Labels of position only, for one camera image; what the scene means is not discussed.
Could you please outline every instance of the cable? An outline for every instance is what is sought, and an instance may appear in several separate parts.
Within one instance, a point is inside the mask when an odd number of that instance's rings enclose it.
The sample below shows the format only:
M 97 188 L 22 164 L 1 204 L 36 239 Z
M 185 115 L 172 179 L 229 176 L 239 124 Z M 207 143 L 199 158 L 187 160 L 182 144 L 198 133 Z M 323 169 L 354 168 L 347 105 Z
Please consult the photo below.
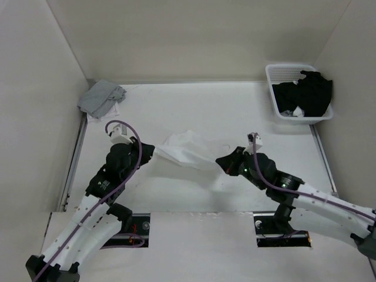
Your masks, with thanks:
M 133 248 L 142 247 L 145 244 L 145 239 L 142 236 L 138 235 L 138 234 L 134 234 L 134 233 L 121 233 L 121 235 L 129 236 L 129 238 L 131 238 L 131 237 L 137 237 L 139 240 L 141 240 L 141 243 L 138 243 L 137 245 L 106 246 L 106 247 L 102 247 L 100 249 L 101 250 L 115 249 L 115 248 L 129 248 L 129 249 L 133 249 Z
M 256 136 L 258 136 L 259 134 L 258 133 L 255 133 L 253 135 L 253 140 L 256 139 Z M 259 178 L 267 185 L 269 186 L 270 188 L 274 189 L 274 190 L 277 190 L 277 191 L 280 191 L 280 192 L 283 192 L 283 193 L 290 193 L 290 194 L 295 194 L 295 195 L 299 195 L 299 196 L 305 196 L 305 197 L 309 197 L 309 198 L 312 198 L 312 199 L 315 199 L 315 200 L 319 200 L 319 201 L 322 201 L 322 202 L 326 202 L 328 204 L 331 204 L 333 206 L 336 206 L 336 207 L 339 207 L 341 209 L 344 209 L 344 210 L 348 210 L 348 211 L 351 211 L 355 214 L 359 214 L 360 216 L 364 216 L 372 221 L 376 221 L 376 218 L 375 217 L 372 217 L 370 215 L 368 215 L 367 213 L 363 213 L 362 211 L 359 211 L 359 210 L 356 210 L 356 209 L 353 209 L 352 207 L 347 207 L 343 204 L 339 204 L 339 203 L 336 203 L 336 202 L 333 202 L 333 201 L 330 201 L 330 200 L 327 200 L 327 199 L 324 199 L 324 198 L 321 198 L 321 197 L 318 197 L 316 195 L 311 195 L 311 194 L 308 194 L 308 193 L 304 193 L 304 192 L 299 192 L 299 191 L 294 191 L 294 190 L 287 190 L 285 188 L 282 188 L 282 187 L 277 187 L 271 183 L 269 183 L 263 176 L 263 174 L 261 173 L 261 170 L 260 170 L 260 167 L 258 166 L 258 161 L 257 161 L 257 153 L 256 153 L 257 149 L 256 149 L 256 142 L 253 142 L 253 160 L 254 160 L 254 165 L 256 167 L 256 170 L 257 170 L 257 174 L 259 176 Z
M 289 238 L 293 237 L 295 234 L 298 234 L 299 232 L 300 232 L 300 230 L 297 230 L 297 231 L 291 232 L 290 234 L 282 235 L 282 236 L 278 237 L 278 239 L 289 239 Z
M 115 188 L 114 190 L 112 190 L 112 192 L 108 193 L 104 198 L 102 198 L 99 202 L 97 202 L 89 211 L 88 213 L 85 214 L 85 216 L 82 218 L 82 220 L 80 221 L 80 224 L 76 226 L 76 228 L 72 231 L 72 233 L 68 236 L 68 238 L 64 241 L 64 243 L 60 246 L 60 248 L 58 248 L 58 250 L 56 251 L 56 253 L 51 257 L 51 259 L 46 263 L 45 266 L 43 266 L 43 268 L 40 270 L 40 272 L 34 277 L 34 279 L 32 280 L 32 282 L 37 282 L 39 280 L 39 278 L 41 277 L 41 275 L 46 271 L 46 269 L 51 265 L 51 263 L 58 257 L 58 255 L 61 253 L 61 251 L 65 248 L 65 246 L 69 243 L 69 241 L 72 239 L 72 237 L 77 233 L 77 231 L 80 229 L 82 223 L 85 222 L 85 220 L 91 215 L 91 213 L 102 203 L 104 203 L 108 198 L 110 198 L 112 195 L 114 195 L 117 191 L 119 191 L 123 185 L 125 183 L 128 182 L 128 180 L 134 175 L 134 173 L 137 171 L 137 169 L 139 168 L 140 164 L 141 164 L 141 158 L 142 158 L 142 143 L 141 143 L 141 140 L 140 140 L 140 136 L 137 134 L 137 132 L 134 130 L 133 127 L 131 127 L 131 125 L 121 121 L 121 120 L 111 120 L 110 122 L 108 122 L 105 126 L 105 132 L 108 134 L 108 126 L 111 124 L 111 123 L 114 123 L 114 122 L 118 122 L 118 123 L 121 123 L 122 125 L 125 125 L 126 127 L 128 127 L 132 132 L 133 134 L 135 135 L 136 139 L 137 139 L 137 142 L 138 142 L 138 145 L 139 145 L 139 158 L 137 159 L 137 163 L 135 165 L 135 168 L 129 173 L 128 177 L 123 181 L 121 182 L 120 185 L 118 185 L 117 188 Z

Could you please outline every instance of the gray cloth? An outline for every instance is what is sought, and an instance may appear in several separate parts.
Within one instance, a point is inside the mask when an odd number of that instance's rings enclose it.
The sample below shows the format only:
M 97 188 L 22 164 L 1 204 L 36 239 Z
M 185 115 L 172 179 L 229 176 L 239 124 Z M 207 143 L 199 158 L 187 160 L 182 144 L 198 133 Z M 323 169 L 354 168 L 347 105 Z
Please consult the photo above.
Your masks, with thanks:
M 125 99 L 126 91 L 119 85 L 101 79 L 87 91 L 78 102 L 78 107 L 93 118 L 105 116 L 116 102 Z

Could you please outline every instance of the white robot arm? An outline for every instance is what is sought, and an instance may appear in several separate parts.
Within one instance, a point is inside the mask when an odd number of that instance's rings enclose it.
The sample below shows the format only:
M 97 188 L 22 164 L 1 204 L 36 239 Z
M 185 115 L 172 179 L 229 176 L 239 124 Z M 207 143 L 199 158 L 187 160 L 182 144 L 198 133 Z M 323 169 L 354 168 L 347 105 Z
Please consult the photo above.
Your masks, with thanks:
M 258 134 L 249 134 L 248 138 L 248 147 L 238 147 L 216 162 L 228 175 L 244 176 L 280 203 L 274 214 L 276 229 L 283 234 L 312 231 L 346 242 L 376 259 L 375 210 L 325 194 L 302 179 L 277 170 L 274 161 L 256 153 L 262 146 Z

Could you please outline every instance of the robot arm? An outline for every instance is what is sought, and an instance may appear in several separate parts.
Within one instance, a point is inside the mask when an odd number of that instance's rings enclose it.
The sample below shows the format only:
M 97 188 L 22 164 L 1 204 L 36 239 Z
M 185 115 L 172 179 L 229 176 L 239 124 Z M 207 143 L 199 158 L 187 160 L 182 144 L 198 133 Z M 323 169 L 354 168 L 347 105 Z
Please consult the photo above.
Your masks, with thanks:
M 274 161 L 256 153 L 258 135 L 249 135 L 249 146 L 238 147 L 216 162 L 231 176 L 242 175 L 266 196 L 280 203 L 274 223 L 281 233 L 312 231 L 344 241 L 376 259 L 375 211 L 325 194 L 300 178 L 277 170 Z
M 130 226 L 132 211 L 114 202 L 124 191 L 127 179 L 151 159 L 155 147 L 128 137 L 121 125 L 109 135 L 114 145 L 106 164 L 90 181 L 72 219 L 40 256 L 31 256 L 27 261 L 33 282 L 78 282 L 82 266 L 93 254 Z

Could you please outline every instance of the white laundry basket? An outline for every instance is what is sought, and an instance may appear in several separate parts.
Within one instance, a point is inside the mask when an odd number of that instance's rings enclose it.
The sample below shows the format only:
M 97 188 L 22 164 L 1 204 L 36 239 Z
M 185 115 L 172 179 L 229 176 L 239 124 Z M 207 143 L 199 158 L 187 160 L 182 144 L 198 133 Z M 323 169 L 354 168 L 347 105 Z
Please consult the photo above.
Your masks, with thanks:
M 273 84 L 279 84 L 282 82 L 292 82 L 294 80 L 305 78 L 305 75 L 302 75 L 300 71 L 307 70 L 315 72 L 315 68 L 310 65 L 300 65 L 292 63 L 279 63 L 275 65 L 267 65 L 266 76 L 268 79 L 269 90 L 271 100 L 274 105 L 274 113 L 276 116 L 277 123 L 288 123 L 291 125 L 313 125 L 322 120 L 331 119 L 333 117 L 333 110 L 331 105 L 329 105 L 327 111 L 323 116 L 320 117 L 293 117 L 293 116 L 283 116 L 280 114 L 277 106 L 276 97 L 273 91 Z

